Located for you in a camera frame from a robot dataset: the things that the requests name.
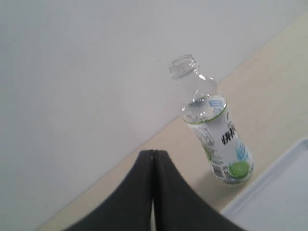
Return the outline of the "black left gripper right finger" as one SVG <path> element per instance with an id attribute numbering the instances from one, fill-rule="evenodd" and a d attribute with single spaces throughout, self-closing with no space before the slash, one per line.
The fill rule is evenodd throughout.
<path id="1" fill-rule="evenodd" d="M 168 152 L 154 150 L 152 199 L 157 231 L 242 231 L 185 181 Z"/>

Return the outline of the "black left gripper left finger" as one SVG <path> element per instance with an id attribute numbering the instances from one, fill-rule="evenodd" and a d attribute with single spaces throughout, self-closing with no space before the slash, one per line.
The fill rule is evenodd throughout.
<path id="1" fill-rule="evenodd" d="M 140 151 L 118 187 L 67 231 L 150 231 L 153 151 Z"/>

